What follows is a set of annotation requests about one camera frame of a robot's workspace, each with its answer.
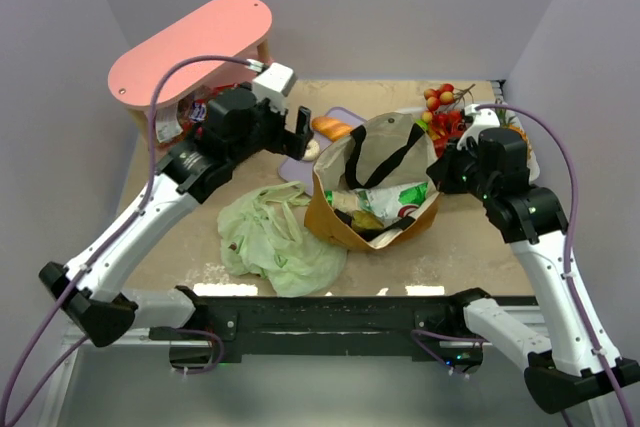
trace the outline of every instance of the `bag handle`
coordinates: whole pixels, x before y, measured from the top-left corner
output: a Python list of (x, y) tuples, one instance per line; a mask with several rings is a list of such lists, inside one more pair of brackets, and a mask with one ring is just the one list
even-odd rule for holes
[(425, 135), (424, 130), (418, 124), (413, 124), (411, 132), (409, 133), (409, 139), (407, 143), (391, 154), (385, 161), (383, 161), (376, 170), (373, 171), (369, 180), (364, 184), (358, 182), (356, 178), (356, 167), (358, 166), (358, 160), (362, 153), (362, 144), (367, 137), (367, 129), (364, 125), (356, 127), (351, 131), (351, 137), (355, 141), (355, 146), (351, 152), (351, 156), (345, 164), (344, 178), (347, 181), (349, 189), (371, 189), (377, 187), (380, 182), (386, 179), (391, 172), (393, 172), (404, 160), (407, 152), (413, 147), (418, 140)]

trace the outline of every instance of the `pink shelf top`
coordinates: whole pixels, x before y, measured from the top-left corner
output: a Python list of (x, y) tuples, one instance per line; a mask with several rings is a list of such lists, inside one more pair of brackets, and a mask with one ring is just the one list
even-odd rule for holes
[[(259, 0), (212, 0), (124, 53), (109, 71), (109, 90), (127, 108), (144, 110), (160, 78), (179, 61), (241, 54), (262, 42), (270, 29), (271, 10)], [(158, 108), (206, 83), (222, 65), (199, 62), (176, 72), (160, 93)]]

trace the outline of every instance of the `purple tray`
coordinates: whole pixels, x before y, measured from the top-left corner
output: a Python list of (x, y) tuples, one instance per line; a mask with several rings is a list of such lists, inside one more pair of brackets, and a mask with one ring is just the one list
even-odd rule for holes
[[(324, 115), (338, 119), (352, 127), (357, 127), (364, 122), (362, 117), (354, 114), (344, 107), (332, 107)], [(320, 152), (331, 145), (331, 141), (318, 132), (314, 134), (313, 138), (316, 139), (318, 144), (320, 144)], [(304, 162), (302, 160), (287, 158), (280, 167), (278, 167), (278, 174), (287, 182), (292, 182), (294, 180), (303, 182), (305, 185), (304, 191), (309, 195), (313, 195), (312, 168), (313, 162)]]

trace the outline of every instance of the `green plastic bag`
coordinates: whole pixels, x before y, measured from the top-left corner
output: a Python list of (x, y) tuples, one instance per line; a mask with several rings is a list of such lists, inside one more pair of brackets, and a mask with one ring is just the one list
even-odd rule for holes
[(254, 190), (220, 211), (222, 262), (231, 275), (266, 277), (281, 297), (298, 297), (329, 287), (347, 250), (313, 236), (291, 211), (309, 203), (302, 182)]

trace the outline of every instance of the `wooden tabletop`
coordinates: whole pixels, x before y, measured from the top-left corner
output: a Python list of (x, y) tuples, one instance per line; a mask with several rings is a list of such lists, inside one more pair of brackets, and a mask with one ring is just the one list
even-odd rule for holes
[[(493, 100), (489, 82), (453, 81), (457, 88), (475, 83), (476, 101)], [(299, 81), (291, 92), (289, 123), (299, 105), (322, 115), (342, 106), (371, 118), (403, 107), (423, 106), (428, 81)], [(123, 191), (124, 209), (147, 178), (147, 148), (139, 139)], [(127, 287), (169, 290), (183, 284), (201, 295), (274, 295), (268, 280), (230, 276), (220, 260), (217, 217), (220, 209), (260, 186), (281, 183), (283, 157), (261, 152), (234, 172), (195, 212), (176, 225), (134, 271)], [(316, 295), (440, 295), (481, 287), (494, 295), (531, 295), (524, 270), (469, 195), (443, 196), (433, 227), (379, 253), (350, 252), (343, 273)]]

